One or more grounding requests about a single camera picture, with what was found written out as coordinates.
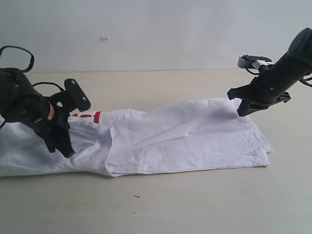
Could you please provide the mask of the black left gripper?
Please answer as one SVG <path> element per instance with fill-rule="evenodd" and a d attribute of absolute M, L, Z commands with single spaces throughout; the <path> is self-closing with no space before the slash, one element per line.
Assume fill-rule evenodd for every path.
<path fill-rule="evenodd" d="M 42 95 L 24 98 L 23 106 L 26 112 L 23 124 L 44 140 L 50 153 L 57 149 L 65 158 L 70 158 L 76 153 L 70 139 L 69 111 L 57 106 L 50 97 Z"/>

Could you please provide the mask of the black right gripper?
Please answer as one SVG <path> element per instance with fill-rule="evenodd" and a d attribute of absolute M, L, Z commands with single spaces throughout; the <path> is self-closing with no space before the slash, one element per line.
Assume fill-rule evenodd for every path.
<path fill-rule="evenodd" d="M 261 65 L 258 71 L 259 76 L 254 78 L 249 86 L 231 88 L 227 92 L 229 100 L 235 98 L 242 100 L 237 109 L 240 117 L 264 110 L 265 107 L 259 103 L 271 103 L 291 87 L 292 69 L 290 66 Z"/>

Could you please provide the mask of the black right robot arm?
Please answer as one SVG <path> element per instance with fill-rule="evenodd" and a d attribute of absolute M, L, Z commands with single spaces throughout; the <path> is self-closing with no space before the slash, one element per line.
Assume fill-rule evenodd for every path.
<path fill-rule="evenodd" d="M 312 73 L 312 30 L 299 32 L 276 63 L 263 56 L 242 55 L 237 65 L 255 76 L 250 84 L 227 92 L 230 100 L 241 99 L 237 110 L 240 117 L 286 103 L 291 99 L 287 90 L 296 82 L 311 87 L 308 81 L 312 78 L 305 76 Z"/>

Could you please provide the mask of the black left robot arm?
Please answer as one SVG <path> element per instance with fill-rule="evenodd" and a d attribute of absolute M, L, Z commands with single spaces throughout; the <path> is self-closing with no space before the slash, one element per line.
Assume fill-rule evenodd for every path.
<path fill-rule="evenodd" d="M 21 123 L 44 140 L 50 153 L 75 154 L 69 134 L 69 112 L 34 89 L 18 69 L 0 70 L 0 115 L 5 123 Z"/>

